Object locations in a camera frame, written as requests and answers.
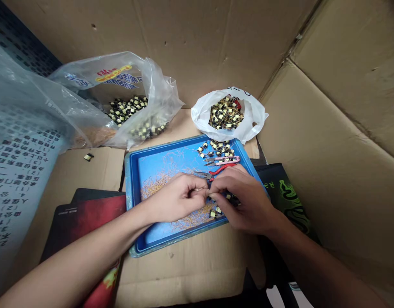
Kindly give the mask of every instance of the wrist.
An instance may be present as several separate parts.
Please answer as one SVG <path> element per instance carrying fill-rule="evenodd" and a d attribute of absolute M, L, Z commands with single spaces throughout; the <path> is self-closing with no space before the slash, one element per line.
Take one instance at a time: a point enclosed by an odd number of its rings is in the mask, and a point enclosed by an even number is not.
<path fill-rule="evenodd" d="M 267 220 L 263 235 L 274 243 L 286 240 L 292 234 L 293 229 L 296 229 L 288 218 L 275 208 L 272 208 L 267 217 L 269 219 Z"/>
<path fill-rule="evenodd" d="M 137 211 L 139 212 L 138 220 L 143 226 L 152 225 L 158 222 L 156 211 L 153 210 L 152 202 L 149 199 L 150 198 L 145 199 L 133 208 L 137 208 Z"/>

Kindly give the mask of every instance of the pliers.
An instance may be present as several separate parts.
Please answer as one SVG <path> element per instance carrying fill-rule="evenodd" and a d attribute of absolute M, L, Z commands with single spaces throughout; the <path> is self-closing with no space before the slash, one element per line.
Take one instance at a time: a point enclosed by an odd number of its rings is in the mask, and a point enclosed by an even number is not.
<path fill-rule="evenodd" d="M 234 164 L 234 163 L 228 163 L 227 165 L 222 166 L 221 168 L 219 168 L 217 171 L 209 171 L 209 173 L 194 171 L 194 173 L 197 173 L 198 175 L 203 175 L 203 176 L 205 177 L 205 179 L 206 179 L 208 182 L 211 183 L 211 182 L 214 180 L 214 176 L 215 176 L 215 175 L 219 174 L 219 173 L 220 173 L 221 171 L 223 171 L 225 168 L 232 167 L 232 166 L 236 166 L 236 165 L 237 165 L 237 164 Z"/>
<path fill-rule="evenodd" d="M 232 161 L 223 161 L 223 162 L 216 162 L 216 160 L 226 160 L 226 159 L 232 158 Z M 225 165 L 229 163 L 237 163 L 241 159 L 239 156 L 225 156 L 225 157 L 215 157 L 215 158 L 207 158 L 205 161 L 208 162 L 205 166 L 219 166 L 219 165 Z"/>

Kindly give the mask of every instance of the white plastic bag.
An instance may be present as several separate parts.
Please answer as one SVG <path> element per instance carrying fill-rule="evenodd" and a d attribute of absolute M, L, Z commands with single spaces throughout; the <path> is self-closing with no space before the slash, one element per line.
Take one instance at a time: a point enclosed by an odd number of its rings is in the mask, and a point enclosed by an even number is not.
<path fill-rule="evenodd" d="M 240 99 L 239 102 L 244 119 L 236 129 L 216 130 L 208 124 L 211 116 L 211 107 L 228 94 Z M 264 106 L 255 97 L 236 87 L 226 88 L 222 91 L 212 91 L 199 98 L 195 106 L 191 108 L 191 118 L 196 127 L 216 141 L 237 138 L 242 144 L 245 144 L 261 131 L 267 117 L 268 113 L 265 113 Z"/>
<path fill-rule="evenodd" d="M 134 130 L 147 123 L 147 136 L 150 136 L 152 127 L 166 125 L 184 105 L 178 98 L 174 79 L 163 76 L 153 60 L 142 59 L 129 51 L 71 62 L 49 78 L 75 92 L 109 83 L 126 89 L 123 99 L 147 96 L 148 106 L 131 116 L 106 146 L 130 149 L 141 144 L 144 140 L 132 133 Z"/>
<path fill-rule="evenodd" d="M 13 131 L 5 121 L 21 129 Z M 97 140 L 100 133 L 90 136 L 87 131 L 107 130 L 115 135 L 117 125 L 72 91 L 23 69 L 0 47 L 0 138 L 47 129 L 59 131 L 69 141 L 67 147 L 81 148 L 104 142 L 104 138 Z"/>

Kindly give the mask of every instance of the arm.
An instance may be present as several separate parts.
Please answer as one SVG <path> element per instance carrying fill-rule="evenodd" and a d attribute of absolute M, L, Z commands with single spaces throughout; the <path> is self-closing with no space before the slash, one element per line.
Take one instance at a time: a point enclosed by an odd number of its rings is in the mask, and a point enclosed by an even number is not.
<path fill-rule="evenodd" d="M 219 193 L 223 190 L 235 194 L 241 205 L 234 208 Z M 232 226 L 274 242 L 314 307 L 387 307 L 364 282 L 276 210 L 262 184 L 241 165 L 224 170 L 212 183 L 209 196 Z"/>
<path fill-rule="evenodd" d="M 153 196 L 37 266 L 0 298 L 0 307 L 75 307 L 143 231 L 202 208 L 207 191 L 205 179 L 178 173 Z"/>

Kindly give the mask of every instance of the blue plastic tray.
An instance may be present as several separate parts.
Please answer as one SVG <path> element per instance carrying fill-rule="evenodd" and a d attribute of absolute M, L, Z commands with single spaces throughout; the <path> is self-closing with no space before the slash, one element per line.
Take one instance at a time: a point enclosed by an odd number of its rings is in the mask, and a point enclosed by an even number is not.
<path fill-rule="evenodd" d="M 128 153 L 124 160 L 127 210 L 141 202 L 141 190 L 145 182 L 156 179 L 160 174 L 173 176 L 177 172 L 189 173 L 190 170 L 217 170 L 219 166 L 204 166 L 205 160 L 198 156 L 196 149 L 204 142 L 209 144 L 210 139 L 201 135 Z M 240 164 L 261 182 L 241 142 L 234 139 L 230 141 L 230 145 L 235 151 L 234 155 L 240 156 Z M 141 257 L 227 222 L 223 215 L 185 231 L 175 230 L 170 223 L 156 223 L 139 236 L 130 249 L 130 255 L 134 258 Z"/>

